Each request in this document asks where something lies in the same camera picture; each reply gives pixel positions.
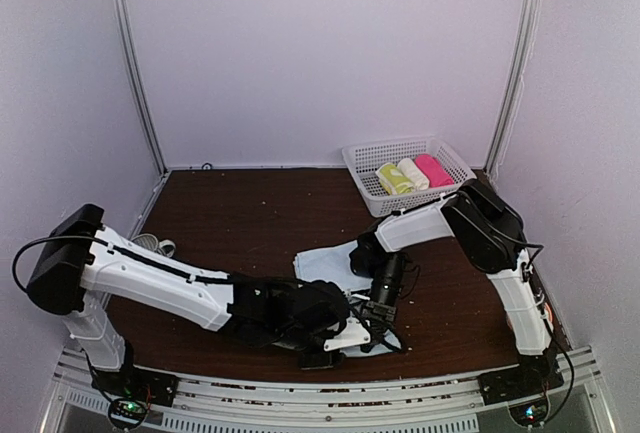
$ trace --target white plastic basket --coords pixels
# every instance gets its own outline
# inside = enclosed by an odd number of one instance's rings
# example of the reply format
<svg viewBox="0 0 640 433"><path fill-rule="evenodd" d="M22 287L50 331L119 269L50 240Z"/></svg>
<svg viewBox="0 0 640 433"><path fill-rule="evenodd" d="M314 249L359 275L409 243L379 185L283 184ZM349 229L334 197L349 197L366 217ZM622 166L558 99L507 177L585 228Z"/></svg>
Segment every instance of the white plastic basket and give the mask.
<svg viewBox="0 0 640 433"><path fill-rule="evenodd" d="M398 164L403 158L413 159L425 153L440 162L455 184L406 195L388 195L378 181L376 170L384 163ZM476 177L471 168L449 145L433 137L405 138L349 146L342 150L342 157L367 208L375 217L387 216L392 211L402 208L422 205L439 198L442 194L457 190L460 184Z"/></svg>

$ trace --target vertical metal post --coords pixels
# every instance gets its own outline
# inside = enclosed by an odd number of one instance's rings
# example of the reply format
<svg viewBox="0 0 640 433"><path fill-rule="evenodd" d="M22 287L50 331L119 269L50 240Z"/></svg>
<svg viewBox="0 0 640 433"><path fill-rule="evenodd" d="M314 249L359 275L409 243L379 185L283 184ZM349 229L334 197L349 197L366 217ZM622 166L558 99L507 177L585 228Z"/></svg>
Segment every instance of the vertical metal post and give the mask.
<svg viewBox="0 0 640 433"><path fill-rule="evenodd" d="M131 35L131 26L129 24L127 4L125 0L113 0L113 3L115 6L122 48L124 50L127 76L129 77L129 84L131 85L131 91L133 92L136 109L140 116L144 136L147 140L149 149L151 150L155 167L158 170L158 174L162 176L167 172L167 167L162 156L162 151L160 150L158 136L153 126L153 121L151 120L149 105L144 93L144 88L142 87L142 78L140 76L138 60L133 46L133 37Z"/></svg>
<svg viewBox="0 0 640 433"><path fill-rule="evenodd" d="M533 31L538 16L538 7L540 0L523 0L522 12L520 16L520 26L518 28L518 37L516 47L511 62L511 71L507 82L507 89L502 100L500 108L500 116L496 125L496 131L491 142L489 155L485 164L485 172L491 178L496 173L500 153L504 148L505 141L508 140L507 132L513 115L518 106L519 84L522 79L524 66L529 56L531 45L533 42Z"/></svg>

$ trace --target white wall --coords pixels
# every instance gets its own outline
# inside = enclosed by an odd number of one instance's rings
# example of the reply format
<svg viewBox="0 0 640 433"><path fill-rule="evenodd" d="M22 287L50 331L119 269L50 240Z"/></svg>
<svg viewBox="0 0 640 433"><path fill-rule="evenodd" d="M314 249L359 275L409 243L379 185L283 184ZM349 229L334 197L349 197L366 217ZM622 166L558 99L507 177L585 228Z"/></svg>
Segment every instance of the white wall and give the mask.
<svg viewBox="0 0 640 433"><path fill-rule="evenodd" d="M542 0L500 194L547 246L538 268L591 344L624 431L640 392L640 0Z"/></svg>
<svg viewBox="0 0 640 433"><path fill-rule="evenodd" d="M112 11L111 0L0 0L2 431L33 431L65 337L15 287L13 254L85 202L128 233L155 182Z"/></svg>
<svg viewBox="0 0 640 433"><path fill-rule="evenodd" d="M436 135L484 164L522 0L127 0L171 166L337 165Z"/></svg>

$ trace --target cloth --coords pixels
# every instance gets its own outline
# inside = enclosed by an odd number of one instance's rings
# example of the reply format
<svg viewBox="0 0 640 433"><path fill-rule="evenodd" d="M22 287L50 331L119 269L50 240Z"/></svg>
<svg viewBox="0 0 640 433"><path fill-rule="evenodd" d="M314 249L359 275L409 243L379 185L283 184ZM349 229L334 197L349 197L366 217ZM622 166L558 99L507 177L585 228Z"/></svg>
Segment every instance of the cloth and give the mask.
<svg viewBox="0 0 640 433"><path fill-rule="evenodd" d="M429 155L420 155L415 160L416 166L427 175L431 188L455 184L453 178L440 165L438 160Z"/></svg>
<svg viewBox="0 0 640 433"><path fill-rule="evenodd" d="M402 195L414 190L411 180L404 176L393 163L385 163L376 171L380 184L390 195Z"/></svg>
<svg viewBox="0 0 640 433"><path fill-rule="evenodd" d="M416 166L411 158L404 158L398 163L398 169L414 184L416 190L429 189L429 178Z"/></svg>
<svg viewBox="0 0 640 433"><path fill-rule="evenodd" d="M349 253L356 246L358 246L357 241L350 241L343 245L298 253L293 260L296 277L305 281L332 281L347 295L351 292L369 290L371 288L371 279L362 278L351 272ZM396 337L389 332L385 335L385 339L394 346L400 346ZM358 346L343 348L342 352L351 358L391 353L384 345L374 346L369 353L363 353Z"/></svg>

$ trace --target light blue towel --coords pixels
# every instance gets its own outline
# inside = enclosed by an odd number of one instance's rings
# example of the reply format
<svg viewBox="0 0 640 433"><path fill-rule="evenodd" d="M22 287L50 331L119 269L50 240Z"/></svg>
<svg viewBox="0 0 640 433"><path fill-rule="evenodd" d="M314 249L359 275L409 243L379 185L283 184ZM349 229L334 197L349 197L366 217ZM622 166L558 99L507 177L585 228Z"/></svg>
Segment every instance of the light blue towel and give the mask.
<svg viewBox="0 0 640 433"><path fill-rule="evenodd" d="M293 261L296 277L305 281L332 281L347 295L351 292L368 290L371 288L371 279L362 278L351 272L349 253L351 253L356 246L358 246L358 242L354 240L344 245L318 248L298 253ZM396 337L389 332L385 335L385 339L393 346L400 346ZM369 353L360 351L359 346L344 348L342 352L353 358L391 353L389 349L383 345L374 346Z"/></svg>

